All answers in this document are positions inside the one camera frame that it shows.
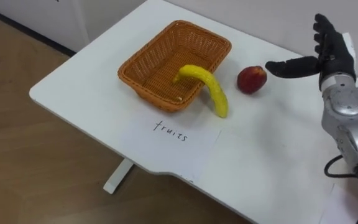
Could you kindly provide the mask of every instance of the baseboard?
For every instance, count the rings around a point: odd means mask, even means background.
[[[74,54],[76,54],[76,52],[56,43],[55,41],[47,38],[46,36],[44,35],[41,35],[39,33],[37,33],[36,31],[26,27],[26,26],[23,26],[22,24],[16,22],[16,21],[13,21],[12,19],[0,14],[0,21],[3,21],[4,23],[12,26],[13,28],[31,36],[32,38],[38,40],[38,41],[41,41],[43,42],[44,44],[48,45],[49,47],[69,56],[69,57],[72,57],[74,56]]]

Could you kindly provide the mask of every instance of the white table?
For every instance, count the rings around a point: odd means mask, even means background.
[[[183,180],[253,222],[318,223],[333,183],[344,187],[349,183],[323,174],[325,163],[339,151],[321,128],[318,76],[283,80],[269,74],[267,84],[254,96],[245,96],[235,87],[236,75],[244,67],[298,54],[173,4],[148,0],[36,84],[31,98],[127,158],[107,182],[107,190],[114,191],[132,162],[151,173],[180,177],[144,156],[147,149],[133,153],[120,139],[122,127],[131,125],[136,111],[150,106],[117,77],[127,58],[177,19],[232,43],[215,73],[229,99],[228,118],[213,115],[201,97],[173,118],[221,130],[201,175],[192,182]],[[333,168],[333,172],[346,170],[343,163]]]

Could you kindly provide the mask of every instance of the basket rim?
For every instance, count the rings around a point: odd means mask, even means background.
[[[222,37],[219,34],[216,34],[214,32],[209,31],[208,29],[202,28],[192,22],[188,22],[185,20],[175,20],[173,22],[171,22],[168,26],[166,26],[161,32],[159,32],[153,39],[151,39],[150,41],[148,41],[141,49],[139,49],[134,55],[132,55],[129,59],[127,59],[118,69],[118,77],[127,85],[129,85],[132,89],[134,89],[136,92],[141,92],[144,95],[148,95],[151,96],[154,99],[158,99],[159,101],[163,101],[165,103],[169,103],[171,105],[175,105],[175,106],[183,106],[189,103],[189,101],[193,101],[193,99],[195,98],[195,95],[198,95],[198,93],[201,91],[201,89],[204,86],[204,83],[202,81],[200,81],[199,84],[197,84],[195,87],[193,87],[192,90],[189,91],[189,95],[182,99],[181,101],[173,101],[173,100],[169,100],[167,98],[161,97],[159,95],[157,95],[156,93],[154,93],[153,91],[150,91],[147,88],[144,88],[142,85],[138,84],[137,82],[135,82],[133,79],[129,78],[125,71],[128,68],[128,66],[136,61],[140,56],[142,56],[142,54],[144,54],[149,47],[154,44],[156,41],[160,40],[163,35],[168,32],[173,26],[177,25],[177,24],[184,24],[186,26],[192,26],[195,27],[196,29],[202,30],[203,32],[207,32],[211,35],[214,35],[215,37],[218,37],[220,39],[222,39],[225,42],[225,51],[223,54],[220,55],[220,57],[225,58],[226,55],[230,52],[231,48],[232,48],[232,44],[231,42]],[[212,63],[209,68],[205,68],[208,71],[210,71],[211,73],[213,73],[215,71],[215,69],[218,67],[217,64],[220,64],[222,62],[222,60],[218,61],[218,62],[214,62]]]

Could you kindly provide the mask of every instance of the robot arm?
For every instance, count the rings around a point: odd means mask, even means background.
[[[317,14],[313,29],[319,55],[267,62],[265,67],[281,78],[301,78],[319,73],[323,94],[323,129],[333,137],[341,155],[358,178],[358,88],[355,53],[349,35],[338,33],[328,19]]]
[[[329,75],[322,82],[323,129],[336,141],[344,160],[358,178],[358,88],[352,77]]]

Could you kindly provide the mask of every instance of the table leg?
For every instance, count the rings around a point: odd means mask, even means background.
[[[107,180],[103,189],[110,194],[113,194],[118,185],[121,183],[125,175],[129,172],[132,165],[134,165],[130,160],[124,159],[117,169],[111,174],[110,178]]]

